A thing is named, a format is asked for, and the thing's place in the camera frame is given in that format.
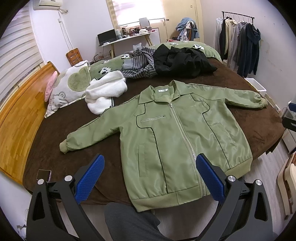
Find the wooden headboard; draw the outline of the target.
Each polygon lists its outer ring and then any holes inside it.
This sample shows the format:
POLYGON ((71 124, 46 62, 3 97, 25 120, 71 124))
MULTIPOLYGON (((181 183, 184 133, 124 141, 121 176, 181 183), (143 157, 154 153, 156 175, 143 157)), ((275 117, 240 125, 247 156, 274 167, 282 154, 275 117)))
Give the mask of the wooden headboard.
POLYGON ((1 109, 1 172, 20 185, 46 111, 46 86, 56 70, 49 61, 21 85, 1 109))

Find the white fluffy fleece garment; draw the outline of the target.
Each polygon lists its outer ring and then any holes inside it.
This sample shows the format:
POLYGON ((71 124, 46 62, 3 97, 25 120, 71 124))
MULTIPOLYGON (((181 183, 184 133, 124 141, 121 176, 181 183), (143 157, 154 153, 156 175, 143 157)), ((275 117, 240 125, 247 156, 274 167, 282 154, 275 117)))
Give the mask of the white fluffy fleece garment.
POLYGON ((114 106, 113 98, 118 98, 127 91, 123 74, 112 71, 99 80, 91 80, 85 91, 85 101, 89 110, 96 115, 114 106))

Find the wall air conditioner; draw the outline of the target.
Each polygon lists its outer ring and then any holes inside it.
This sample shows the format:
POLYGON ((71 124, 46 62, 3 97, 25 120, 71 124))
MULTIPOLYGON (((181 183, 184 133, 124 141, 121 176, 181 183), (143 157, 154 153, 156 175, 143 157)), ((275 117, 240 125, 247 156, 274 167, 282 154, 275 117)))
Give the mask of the wall air conditioner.
POLYGON ((57 10, 63 14, 67 14, 68 11, 62 9, 62 0, 33 0, 33 10, 57 10))

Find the smartphone on bed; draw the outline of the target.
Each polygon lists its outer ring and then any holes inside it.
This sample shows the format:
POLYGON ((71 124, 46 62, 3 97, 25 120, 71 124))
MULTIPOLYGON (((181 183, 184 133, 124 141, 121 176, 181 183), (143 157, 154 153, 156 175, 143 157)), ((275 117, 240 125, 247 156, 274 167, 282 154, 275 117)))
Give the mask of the smartphone on bed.
POLYGON ((50 182, 51 175, 51 170, 39 169, 37 172, 37 181, 42 179, 44 182, 50 182))

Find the clothes rack with hanging clothes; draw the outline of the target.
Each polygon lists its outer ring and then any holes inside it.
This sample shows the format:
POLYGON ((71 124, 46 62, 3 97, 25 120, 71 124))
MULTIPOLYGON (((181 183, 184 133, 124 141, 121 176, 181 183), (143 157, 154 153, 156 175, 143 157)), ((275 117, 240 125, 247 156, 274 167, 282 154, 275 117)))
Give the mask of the clothes rack with hanging clothes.
POLYGON ((223 62, 241 77, 256 75, 260 55, 261 32, 254 17, 222 11, 215 20, 213 47, 223 62))

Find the pink pillow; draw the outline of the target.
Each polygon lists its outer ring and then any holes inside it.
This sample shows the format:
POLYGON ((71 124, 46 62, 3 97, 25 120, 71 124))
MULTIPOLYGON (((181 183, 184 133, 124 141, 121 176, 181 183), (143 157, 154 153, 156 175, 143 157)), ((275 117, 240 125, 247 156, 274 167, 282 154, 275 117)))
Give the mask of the pink pillow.
POLYGON ((58 76, 58 72, 54 71, 54 73, 50 76, 47 86, 46 86, 46 90, 45 90, 45 95, 44 95, 44 102, 47 102, 49 100, 50 94, 52 92, 53 89, 53 85, 57 79, 58 76))

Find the clothes pile on chair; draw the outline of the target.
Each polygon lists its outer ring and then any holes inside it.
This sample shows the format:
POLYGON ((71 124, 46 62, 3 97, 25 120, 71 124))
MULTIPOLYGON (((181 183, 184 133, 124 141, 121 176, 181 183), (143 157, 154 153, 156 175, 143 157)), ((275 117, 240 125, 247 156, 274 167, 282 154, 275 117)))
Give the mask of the clothes pile on chair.
POLYGON ((193 41, 200 37, 197 24, 192 18, 182 18, 177 24, 176 31, 179 32, 178 41, 193 41))

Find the white wooden desk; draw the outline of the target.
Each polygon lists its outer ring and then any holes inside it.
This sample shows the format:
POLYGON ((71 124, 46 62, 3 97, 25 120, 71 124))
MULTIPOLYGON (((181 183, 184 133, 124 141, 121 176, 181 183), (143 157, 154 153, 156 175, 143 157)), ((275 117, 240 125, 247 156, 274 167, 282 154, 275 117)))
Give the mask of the white wooden desk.
POLYGON ((122 38, 110 43, 106 43, 100 47, 99 56, 103 56, 104 59, 110 59, 112 57, 117 57, 126 52, 131 52, 133 46, 138 45, 139 43, 142 46, 153 46, 161 43, 161 39, 158 31, 145 33, 141 35, 130 36, 122 38))

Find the grey trouser leg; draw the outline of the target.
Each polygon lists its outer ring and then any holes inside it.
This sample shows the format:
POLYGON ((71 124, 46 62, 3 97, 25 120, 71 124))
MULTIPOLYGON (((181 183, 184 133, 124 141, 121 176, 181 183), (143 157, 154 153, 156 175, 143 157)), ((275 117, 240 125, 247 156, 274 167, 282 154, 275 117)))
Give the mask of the grey trouser leg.
POLYGON ((169 240, 159 231, 160 221, 150 211, 137 212, 129 205, 110 202, 104 217, 113 240, 169 240))

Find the desk mirror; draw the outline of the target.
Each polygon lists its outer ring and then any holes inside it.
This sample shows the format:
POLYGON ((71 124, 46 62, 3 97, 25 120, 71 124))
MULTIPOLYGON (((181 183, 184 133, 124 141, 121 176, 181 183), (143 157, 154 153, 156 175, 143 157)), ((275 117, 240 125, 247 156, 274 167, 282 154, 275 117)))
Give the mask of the desk mirror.
POLYGON ((148 18, 140 18, 139 19, 139 24, 140 24, 140 27, 142 29, 143 28, 149 28, 151 26, 148 18))

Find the green panda print duvet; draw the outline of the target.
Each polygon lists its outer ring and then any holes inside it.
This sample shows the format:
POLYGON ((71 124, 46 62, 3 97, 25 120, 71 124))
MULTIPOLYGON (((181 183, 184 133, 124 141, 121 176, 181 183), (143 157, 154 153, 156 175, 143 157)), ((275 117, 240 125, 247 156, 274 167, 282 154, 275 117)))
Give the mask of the green panda print duvet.
MULTIPOLYGON (((182 42, 182 41, 173 41, 173 42, 166 42, 164 43, 166 47, 169 49, 171 47, 174 48, 193 48, 195 50, 200 50, 202 51, 207 58, 215 58, 218 61, 222 62, 220 54, 218 53, 217 50, 212 48, 211 46, 202 43, 202 42, 196 42, 196 41, 187 41, 187 42, 182 42)), ((130 58, 129 52, 120 55, 118 57, 115 57, 110 60, 102 60, 97 63, 92 64, 89 67, 89 72, 91 79, 95 78, 99 80, 102 78, 104 75, 106 75, 109 72, 116 71, 116 70, 121 70, 124 60, 130 58)))

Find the bear print pillow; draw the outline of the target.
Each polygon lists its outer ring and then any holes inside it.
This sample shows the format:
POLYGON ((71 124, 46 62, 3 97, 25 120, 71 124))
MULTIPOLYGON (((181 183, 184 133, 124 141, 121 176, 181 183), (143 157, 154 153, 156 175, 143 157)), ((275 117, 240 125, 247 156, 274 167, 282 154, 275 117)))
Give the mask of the bear print pillow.
POLYGON ((85 97, 85 90, 91 82, 89 67, 87 60, 81 61, 58 75, 44 118, 85 97))

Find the white storage box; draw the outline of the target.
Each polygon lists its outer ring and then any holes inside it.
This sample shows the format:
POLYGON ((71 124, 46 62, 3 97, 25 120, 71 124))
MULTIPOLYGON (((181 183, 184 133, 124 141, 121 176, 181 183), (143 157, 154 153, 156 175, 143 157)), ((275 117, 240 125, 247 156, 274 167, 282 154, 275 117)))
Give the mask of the white storage box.
POLYGON ((254 78, 245 78, 245 80, 253 86, 262 97, 265 97, 267 90, 254 78))

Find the window blind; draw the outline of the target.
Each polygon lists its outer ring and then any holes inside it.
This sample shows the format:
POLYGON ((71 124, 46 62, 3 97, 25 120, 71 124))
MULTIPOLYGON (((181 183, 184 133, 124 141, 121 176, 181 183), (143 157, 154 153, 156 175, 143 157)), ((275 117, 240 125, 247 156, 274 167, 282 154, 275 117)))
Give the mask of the window blind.
POLYGON ((43 63, 32 29, 29 4, 18 11, 1 37, 1 99, 43 63))

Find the olive green zip jacket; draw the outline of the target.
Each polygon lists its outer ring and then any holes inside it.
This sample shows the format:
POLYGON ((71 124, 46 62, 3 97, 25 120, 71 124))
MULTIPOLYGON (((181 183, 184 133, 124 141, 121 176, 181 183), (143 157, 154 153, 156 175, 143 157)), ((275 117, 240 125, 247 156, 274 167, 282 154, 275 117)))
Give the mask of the olive green zip jacket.
POLYGON ((60 151, 84 149, 119 133, 125 186, 135 209, 185 204, 209 194, 196 168, 198 154, 227 175, 250 170, 250 145, 228 105, 262 109, 268 103, 251 90, 174 80, 105 110, 67 135, 60 151))

